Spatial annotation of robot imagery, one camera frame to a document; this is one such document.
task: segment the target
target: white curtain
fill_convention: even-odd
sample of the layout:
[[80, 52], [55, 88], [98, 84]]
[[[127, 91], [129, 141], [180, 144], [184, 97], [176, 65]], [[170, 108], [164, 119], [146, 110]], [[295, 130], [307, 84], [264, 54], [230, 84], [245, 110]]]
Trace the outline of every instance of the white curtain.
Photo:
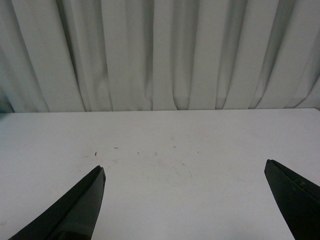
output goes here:
[[0, 1], [0, 112], [313, 107], [319, 0]]

